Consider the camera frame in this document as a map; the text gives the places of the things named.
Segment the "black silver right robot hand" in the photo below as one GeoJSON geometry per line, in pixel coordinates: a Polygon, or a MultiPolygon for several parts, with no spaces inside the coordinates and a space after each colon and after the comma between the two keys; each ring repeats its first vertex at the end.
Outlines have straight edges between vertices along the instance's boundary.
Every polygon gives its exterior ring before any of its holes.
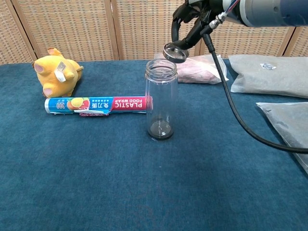
{"type": "Polygon", "coordinates": [[[171,25],[173,46],[181,50],[188,50],[195,46],[202,37],[201,31],[223,11],[221,0],[186,0],[173,13],[171,25]],[[179,39],[181,23],[189,23],[194,18],[196,21],[187,36],[179,39]]]}

